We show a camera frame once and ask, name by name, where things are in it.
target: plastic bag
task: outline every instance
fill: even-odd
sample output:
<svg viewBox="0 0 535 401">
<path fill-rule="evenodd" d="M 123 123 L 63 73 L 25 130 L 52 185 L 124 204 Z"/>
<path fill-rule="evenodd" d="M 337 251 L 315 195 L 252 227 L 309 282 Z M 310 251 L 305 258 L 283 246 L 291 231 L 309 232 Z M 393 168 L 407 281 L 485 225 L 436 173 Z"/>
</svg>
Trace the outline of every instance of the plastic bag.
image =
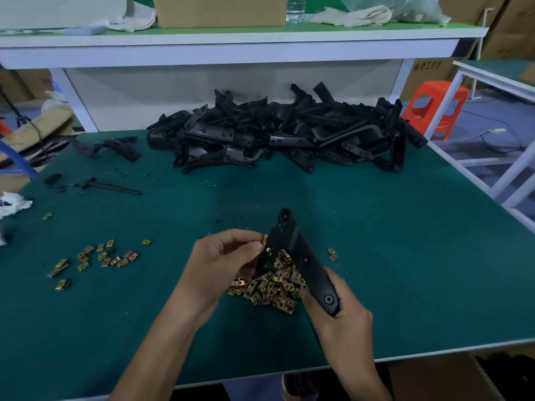
<svg viewBox="0 0 535 401">
<path fill-rule="evenodd" d="M 392 22 L 435 23 L 445 25 L 451 19 L 440 11 L 438 0 L 341 0 L 349 11 L 385 5 Z"/>
</svg>

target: clear bottle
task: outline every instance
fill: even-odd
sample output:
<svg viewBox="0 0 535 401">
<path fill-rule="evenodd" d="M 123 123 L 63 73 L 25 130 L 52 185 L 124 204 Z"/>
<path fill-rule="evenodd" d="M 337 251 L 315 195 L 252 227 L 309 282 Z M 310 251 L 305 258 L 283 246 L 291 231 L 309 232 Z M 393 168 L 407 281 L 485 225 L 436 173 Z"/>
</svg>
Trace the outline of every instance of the clear bottle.
<svg viewBox="0 0 535 401">
<path fill-rule="evenodd" d="M 304 20 L 304 7 L 307 0 L 288 0 L 286 23 L 295 24 Z"/>
</svg>

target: green wall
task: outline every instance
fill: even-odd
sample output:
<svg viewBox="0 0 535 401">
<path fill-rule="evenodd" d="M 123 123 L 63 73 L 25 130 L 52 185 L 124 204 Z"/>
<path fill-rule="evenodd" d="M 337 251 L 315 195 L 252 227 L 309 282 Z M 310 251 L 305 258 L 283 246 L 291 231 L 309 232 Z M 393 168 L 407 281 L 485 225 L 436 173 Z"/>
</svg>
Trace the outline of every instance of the green wall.
<svg viewBox="0 0 535 401">
<path fill-rule="evenodd" d="M 138 3 L 154 7 L 154 2 L 152 0 L 134 0 Z M 323 10 L 324 7 L 333 7 L 337 9 L 343 9 L 346 11 L 346 8 L 340 0 L 307 0 L 307 14 L 313 14 L 315 12 Z"/>
</svg>

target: person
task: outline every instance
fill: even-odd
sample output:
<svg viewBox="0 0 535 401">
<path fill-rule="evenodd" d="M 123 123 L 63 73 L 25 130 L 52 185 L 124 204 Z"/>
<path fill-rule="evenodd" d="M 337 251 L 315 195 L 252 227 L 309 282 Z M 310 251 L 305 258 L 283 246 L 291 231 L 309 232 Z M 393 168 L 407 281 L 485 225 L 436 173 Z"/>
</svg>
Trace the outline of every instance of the person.
<svg viewBox="0 0 535 401">
<path fill-rule="evenodd" d="M 195 242 L 182 276 L 116 384 L 110 401 L 168 401 L 199 328 L 236 276 L 252 276 L 262 252 L 261 233 L 230 229 Z M 335 272 L 327 269 L 341 311 L 328 315 L 308 290 L 304 308 L 325 358 L 351 400 L 389 401 L 372 349 L 372 315 Z"/>
</svg>

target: white foam sheet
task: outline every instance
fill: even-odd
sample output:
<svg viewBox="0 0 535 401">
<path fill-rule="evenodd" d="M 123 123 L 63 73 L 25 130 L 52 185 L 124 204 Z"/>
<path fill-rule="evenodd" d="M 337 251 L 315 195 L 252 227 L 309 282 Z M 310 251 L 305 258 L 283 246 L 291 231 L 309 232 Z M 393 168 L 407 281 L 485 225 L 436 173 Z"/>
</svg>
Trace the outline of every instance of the white foam sheet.
<svg viewBox="0 0 535 401">
<path fill-rule="evenodd" d="M 0 29 L 88 26 L 125 12 L 126 0 L 0 0 Z"/>
</svg>

